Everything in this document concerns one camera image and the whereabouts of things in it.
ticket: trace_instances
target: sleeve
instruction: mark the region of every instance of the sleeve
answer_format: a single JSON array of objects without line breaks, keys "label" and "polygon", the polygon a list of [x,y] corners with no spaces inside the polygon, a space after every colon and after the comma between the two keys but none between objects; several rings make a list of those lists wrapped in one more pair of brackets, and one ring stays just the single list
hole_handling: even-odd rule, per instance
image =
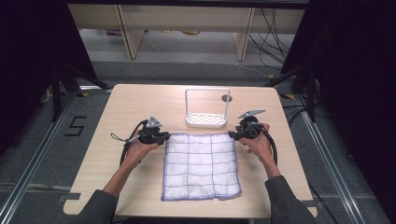
[{"label": "sleeve", "polygon": [[271,219],[278,223],[317,223],[311,212],[294,196],[283,175],[276,176],[265,182],[271,201]]},{"label": "sleeve", "polygon": [[72,223],[107,224],[117,206],[117,198],[97,189]]}]

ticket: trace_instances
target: metal rod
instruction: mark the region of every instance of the metal rod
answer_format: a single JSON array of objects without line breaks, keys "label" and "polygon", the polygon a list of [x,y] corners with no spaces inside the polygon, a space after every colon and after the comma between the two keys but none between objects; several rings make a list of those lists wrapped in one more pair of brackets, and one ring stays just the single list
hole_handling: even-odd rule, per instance
[{"label": "metal rod", "polygon": [[79,93],[111,93],[113,89],[102,89],[99,86],[79,86]]},{"label": "metal rod", "polygon": [[[301,95],[296,95],[296,100],[299,105],[304,105],[304,99]],[[332,158],[332,153],[327,148],[326,143],[318,130],[317,124],[311,121],[306,112],[302,112],[302,115],[351,222],[366,223],[345,179],[342,177],[334,159]]]},{"label": "metal rod", "polygon": [[44,157],[47,154],[47,151],[50,148],[50,144],[52,143],[55,134],[57,133],[59,127],[61,126],[64,115],[71,105],[73,100],[76,98],[77,94],[75,92],[69,92],[63,103],[63,110],[60,113],[59,117],[51,123],[49,129],[47,130],[44,138],[41,140],[40,145],[35,150],[35,154],[32,159],[30,159],[29,164],[26,166],[23,171],[22,176],[18,180],[14,189],[8,195],[6,202],[2,205],[2,209],[0,211],[0,220],[2,224],[9,223],[9,221],[14,216],[24,193],[29,187],[29,183],[35,175],[40,163],[43,161]]}]

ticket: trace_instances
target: grid-patterned cloth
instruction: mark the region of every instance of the grid-patterned cloth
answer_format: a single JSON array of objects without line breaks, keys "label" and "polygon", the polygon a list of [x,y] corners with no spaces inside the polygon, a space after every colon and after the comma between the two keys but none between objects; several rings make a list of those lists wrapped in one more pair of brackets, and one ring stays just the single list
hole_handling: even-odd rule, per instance
[{"label": "grid-patterned cloth", "polygon": [[163,201],[231,199],[241,192],[234,141],[227,133],[172,133],[164,158]]}]

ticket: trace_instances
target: wooden tabletop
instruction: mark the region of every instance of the wooden tabletop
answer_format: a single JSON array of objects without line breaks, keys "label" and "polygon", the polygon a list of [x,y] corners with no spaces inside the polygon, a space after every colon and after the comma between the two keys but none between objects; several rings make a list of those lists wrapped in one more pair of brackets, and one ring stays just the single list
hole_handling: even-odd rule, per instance
[{"label": "wooden tabletop", "polygon": [[[232,96],[227,123],[222,128],[207,129],[192,128],[186,123],[185,90],[189,88],[202,86],[120,84],[113,89],[71,189],[71,193],[80,194],[79,199],[66,200],[66,214],[78,214],[93,192],[102,189],[118,169],[123,143],[113,139],[111,133],[128,138],[134,127],[150,116],[163,124],[162,132],[225,133],[235,131],[240,121],[238,116],[254,109],[266,110],[256,117],[260,122],[270,124],[270,134],[276,142],[279,170],[294,194],[302,201],[313,200],[275,89],[226,87]],[[197,95],[203,99],[200,102],[192,94],[191,99],[189,96],[189,110],[224,113],[222,95],[224,91],[200,91]],[[231,200],[162,202],[165,151],[162,145],[151,151],[132,171],[121,192],[116,214],[140,217],[270,217],[270,202],[264,186],[267,176],[262,164],[253,154],[246,154],[247,147],[239,142],[235,142],[235,149],[243,191],[239,197]],[[317,215],[316,207],[308,209],[314,216]]]}]

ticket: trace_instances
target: cable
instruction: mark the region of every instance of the cable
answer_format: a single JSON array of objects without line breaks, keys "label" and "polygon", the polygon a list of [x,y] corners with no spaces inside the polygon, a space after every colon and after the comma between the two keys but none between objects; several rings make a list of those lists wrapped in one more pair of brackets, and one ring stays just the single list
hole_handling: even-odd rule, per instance
[{"label": "cable", "polygon": [[[266,18],[266,16],[265,16],[265,13],[264,13],[263,8],[262,8],[262,15],[264,16],[264,19],[265,19],[265,22],[267,23],[268,31],[269,31],[268,34],[267,34],[267,36],[265,37],[265,39],[262,39],[263,42],[266,43],[269,47],[271,47],[271,48],[273,48],[273,49],[278,49],[279,52],[280,52],[280,55],[282,55],[283,60],[285,60],[285,59],[286,59],[285,53],[288,53],[288,52],[285,51],[285,50],[283,50],[282,47],[281,47],[280,45],[283,45],[286,49],[290,49],[290,48],[287,47],[287,46],[279,39],[279,37],[277,36],[276,20],[275,20],[275,18],[276,18],[276,9],[273,8],[273,20],[272,20],[272,22],[271,22],[271,25],[270,25],[269,21],[267,20],[267,18]],[[269,34],[271,34],[272,37],[274,38],[274,40],[275,40],[275,42],[276,42],[276,44],[277,44],[277,48],[274,47],[274,46],[272,46],[272,45],[270,45],[270,44],[268,44],[268,43],[266,42],[266,40],[267,40]]]},{"label": "cable", "polygon": [[[282,108],[292,108],[292,107],[302,107],[302,106],[306,106],[306,105],[284,105],[282,106]],[[322,105],[320,102],[314,103],[314,106],[324,106]]]},{"label": "cable", "polygon": [[273,151],[273,157],[274,157],[274,161],[275,161],[275,165],[277,165],[277,150],[276,150],[276,144],[274,139],[271,137],[271,135],[268,133],[268,131],[262,126],[262,125],[258,125],[257,123],[252,123],[252,122],[248,122],[247,126],[249,127],[249,134],[250,136],[257,136],[259,135],[259,133],[263,133],[265,135],[265,137],[267,137],[268,141],[271,144],[271,148]]},{"label": "cable", "polygon": [[266,64],[263,60],[262,60],[262,50],[260,50],[260,52],[259,52],[259,57],[260,57],[260,61],[262,62],[262,64],[264,64],[264,66],[266,66],[266,67],[269,67],[269,68],[273,68],[273,69],[276,69],[276,70],[281,70],[280,68],[276,68],[276,67],[273,67],[273,66],[270,66],[270,65],[268,65],[268,64]]},{"label": "cable", "polygon": [[[302,108],[297,109],[292,111],[291,113],[289,113],[286,117],[288,117],[290,114],[295,113],[291,119],[288,121],[289,126],[292,124],[293,120],[299,115],[301,114],[301,112],[303,112],[304,110],[306,110],[307,106],[306,105],[302,105]],[[334,221],[335,224],[338,224],[338,221],[336,220],[335,216],[332,214],[332,212],[330,211],[329,207],[326,205],[326,203],[321,199],[321,197],[319,196],[319,194],[317,193],[317,191],[312,187],[312,185],[308,182],[308,186],[309,188],[312,189],[312,191],[317,195],[318,199],[320,200],[321,204],[323,205],[323,207],[326,209],[326,211],[329,213],[329,215],[332,217],[332,220]]]},{"label": "cable", "polygon": [[116,139],[116,140],[121,141],[121,142],[126,142],[126,140],[127,140],[127,139],[122,139],[122,138],[116,136],[114,133],[111,133],[110,136],[111,136],[112,138]]},{"label": "cable", "polygon": [[332,221],[335,224],[338,224],[337,219],[335,218],[335,216],[332,214],[332,212],[330,211],[329,207],[326,205],[325,202],[323,202],[323,200],[321,199],[321,197],[319,196],[319,194],[317,193],[317,191],[314,189],[314,187],[312,187],[312,185],[308,182],[308,186],[309,188],[312,189],[312,191],[314,191],[315,195],[317,195],[318,199],[320,200],[321,204],[323,205],[323,207],[326,209],[326,211],[329,213],[329,215],[332,217]]},{"label": "cable", "polygon": [[354,160],[355,160],[355,158],[353,158],[353,156],[352,156],[352,153],[350,153],[350,152],[348,152],[348,153],[346,154],[346,157],[347,157],[349,160],[351,160],[351,161],[354,161]]},{"label": "cable", "polygon": [[[158,50],[159,52],[163,52],[162,50],[160,50],[159,48],[157,48],[148,38],[145,37],[145,40],[147,40],[148,43],[149,43],[152,47],[154,47],[156,50]],[[163,58],[164,58],[166,61],[173,62],[173,63],[189,63],[189,62],[178,61],[178,60],[170,60],[170,59],[168,59],[168,58],[166,58],[166,57],[163,57]],[[239,64],[236,64],[236,63],[209,63],[209,62],[198,62],[198,63],[192,63],[192,64],[199,64],[199,63],[203,63],[203,64],[206,64],[206,63],[207,63],[207,64],[230,64],[230,65],[233,65],[233,66],[236,66],[236,67],[239,67],[239,68],[248,70],[248,71],[256,72],[256,73],[258,73],[258,74],[260,74],[260,75],[262,75],[262,76],[264,76],[264,77],[269,77],[268,75],[265,75],[265,74],[261,73],[260,71],[258,71],[258,70],[256,70],[256,69],[246,68],[246,67],[244,67],[244,66],[242,66],[242,65],[239,65]]]},{"label": "cable", "polygon": [[323,119],[330,119],[331,118],[329,115],[323,116],[323,115],[320,115],[318,112],[315,112],[315,115],[317,115],[318,117],[321,117]]},{"label": "cable", "polygon": [[132,139],[134,138],[134,134],[136,133],[136,131],[140,127],[140,125],[144,124],[144,122],[145,122],[144,120],[140,121],[140,123],[138,123],[136,125],[136,127],[134,128],[134,131],[131,133],[131,136],[129,137],[129,139],[125,141],[125,145],[124,145],[124,148],[123,148],[122,153],[121,153],[120,166],[122,165],[123,161],[125,160],[125,155],[126,155],[126,152],[128,151],[128,146],[132,143],[132,141],[133,141]]},{"label": "cable", "polygon": [[253,41],[253,43],[256,45],[256,47],[257,47],[260,51],[262,51],[262,52],[268,54],[268,56],[270,56],[271,58],[277,60],[279,63],[283,63],[283,62],[284,62],[282,59],[279,59],[278,57],[276,57],[275,54],[271,53],[271,52],[268,51],[267,49],[264,49],[264,48],[262,47],[262,45],[263,45],[264,43],[262,43],[261,45],[259,45],[259,44],[256,42],[256,40],[253,38],[253,36],[249,35],[249,37],[250,37],[250,39]]}]

